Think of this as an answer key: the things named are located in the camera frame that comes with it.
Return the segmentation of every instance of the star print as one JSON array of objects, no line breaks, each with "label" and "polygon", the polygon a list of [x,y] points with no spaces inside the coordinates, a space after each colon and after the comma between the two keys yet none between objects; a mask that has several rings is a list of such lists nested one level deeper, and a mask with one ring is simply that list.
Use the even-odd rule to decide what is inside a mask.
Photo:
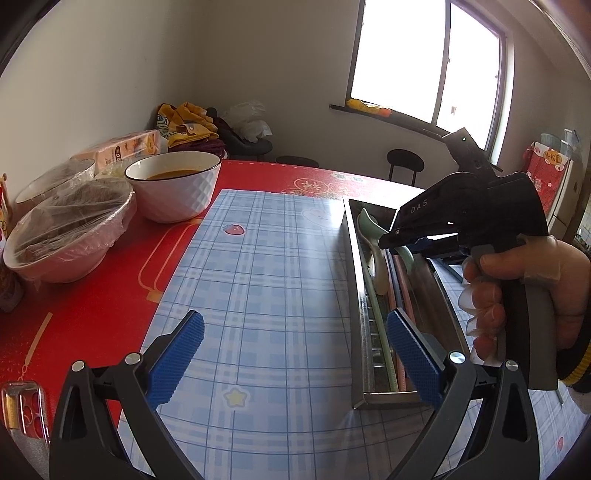
[{"label": "star print", "polygon": [[228,403],[228,407],[245,407],[247,394],[236,387],[233,387],[229,392],[224,393],[224,398]]}]

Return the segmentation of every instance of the plastic wrap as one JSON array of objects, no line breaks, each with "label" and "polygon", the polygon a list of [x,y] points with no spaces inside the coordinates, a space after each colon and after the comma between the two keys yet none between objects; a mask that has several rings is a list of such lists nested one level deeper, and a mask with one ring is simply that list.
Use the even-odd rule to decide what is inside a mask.
[{"label": "plastic wrap", "polygon": [[[68,271],[80,278],[125,232],[135,209],[133,189],[124,179],[96,179],[62,191],[18,222],[7,242],[6,265],[28,280],[46,280],[52,269],[60,268],[59,278],[65,280],[55,281],[73,281]],[[82,260],[97,255],[84,272]],[[82,270],[64,265],[78,260]]]},{"label": "plastic wrap", "polygon": [[95,161],[92,159],[70,160],[47,170],[36,180],[25,187],[15,200],[17,219],[31,210],[35,205],[62,190],[68,190],[83,181],[90,180],[95,174]]},{"label": "plastic wrap", "polygon": [[236,130],[246,122],[262,118],[263,113],[265,113],[265,106],[258,100],[250,100],[230,107],[223,113],[222,118]]}]

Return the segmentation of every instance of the black stool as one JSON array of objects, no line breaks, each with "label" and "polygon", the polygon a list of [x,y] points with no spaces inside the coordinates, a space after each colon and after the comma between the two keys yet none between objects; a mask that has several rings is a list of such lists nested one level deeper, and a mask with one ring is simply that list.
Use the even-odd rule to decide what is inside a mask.
[{"label": "black stool", "polygon": [[275,160],[276,163],[281,163],[283,165],[297,165],[299,167],[312,167],[312,168],[319,168],[318,162],[316,160],[312,160],[311,158],[305,157],[295,157],[293,155],[284,155],[282,157],[277,157]]},{"label": "black stool", "polygon": [[413,171],[413,182],[410,184],[414,187],[414,182],[417,179],[417,173],[425,169],[425,162],[416,153],[409,150],[403,150],[397,148],[396,150],[390,150],[386,159],[390,164],[390,175],[388,181],[392,181],[392,173],[394,167],[403,167]]}]

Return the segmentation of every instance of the white bowl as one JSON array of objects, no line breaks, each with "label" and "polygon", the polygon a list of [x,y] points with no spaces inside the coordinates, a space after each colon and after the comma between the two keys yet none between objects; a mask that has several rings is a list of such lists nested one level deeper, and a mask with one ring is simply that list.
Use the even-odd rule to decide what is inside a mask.
[{"label": "white bowl", "polygon": [[15,220],[20,220],[35,205],[95,175],[95,161],[70,159],[47,170],[21,190],[14,200]]},{"label": "white bowl", "polygon": [[47,283],[70,283],[79,280],[99,266],[111,245],[127,228],[135,211],[135,193],[129,188],[125,202],[103,222],[47,257],[22,264],[16,258],[15,251],[20,245],[22,234],[26,231],[27,219],[31,215],[31,212],[28,212],[7,239],[4,263],[25,280]]},{"label": "white bowl", "polygon": [[[170,152],[143,158],[125,170],[133,185],[139,211],[158,223],[189,220],[212,201],[220,172],[220,159],[205,152]],[[199,170],[199,173],[172,179],[149,180],[159,173]]]}]

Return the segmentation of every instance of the paper box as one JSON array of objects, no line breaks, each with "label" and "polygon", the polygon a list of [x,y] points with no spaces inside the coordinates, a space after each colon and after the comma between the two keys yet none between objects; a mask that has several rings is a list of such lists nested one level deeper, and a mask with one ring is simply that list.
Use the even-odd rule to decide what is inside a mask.
[{"label": "paper box", "polygon": [[97,174],[114,162],[158,153],[160,153],[160,133],[158,130],[147,130],[107,140],[77,153],[72,158],[92,158],[96,162],[95,174]]}]

